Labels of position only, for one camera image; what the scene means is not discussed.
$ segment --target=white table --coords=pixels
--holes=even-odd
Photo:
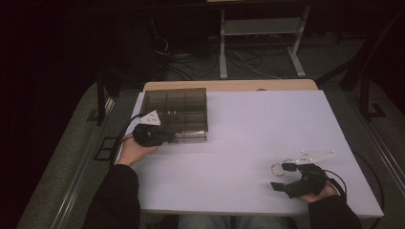
[[[143,94],[134,109],[139,112]],[[142,209],[158,213],[297,216],[307,205],[272,190],[271,164],[302,150],[334,150],[317,163],[348,185],[359,217],[383,216],[322,91],[208,92],[208,141],[166,144],[133,168]],[[133,123],[128,132],[135,126]]]

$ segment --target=black object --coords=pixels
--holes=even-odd
[[[307,194],[319,195],[325,187],[328,177],[324,170],[314,164],[296,165],[294,163],[283,163],[285,171],[294,172],[297,169],[301,172],[300,180],[291,184],[271,182],[274,191],[285,192],[289,198],[298,198]]]
[[[177,142],[175,133],[164,132],[159,126],[138,124],[132,132],[134,140],[141,146],[160,146],[163,142]]]

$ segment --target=dark jacket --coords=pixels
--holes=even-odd
[[[99,186],[90,204],[83,228],[139,228],[139,182],[135,171],[115,165]],[[309,204],[312,229],[360,229],[361,223],[339,196]]]

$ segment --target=transparent plastic box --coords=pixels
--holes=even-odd
[[[160,128],[175,133],[178,143],[207,140],[206,89],[147,91],[141,114],[158,112]]]

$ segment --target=person's right hand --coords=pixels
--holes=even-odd
[[[324,189],[321,191],[321,193],[319,195],[308,194],[308,195],[299,197],[299,199],[301,199],[302,201],[305,201],[307,203],[312,203],[312,202],[315,202],[322,198],[327,198],[330,196],[337,196],[337,195],[338,195],[338,193],[337,193],[336,189],[334,188],[333,184],[331,184],[329,181],[327,181],[327,184],[325,185]]]
[[[134,139],[132,134],[123,138],[122,151],[117,164],[132,166],[134,163],[142,160],[146,155],[155,152],[158,146],[142,147]]]

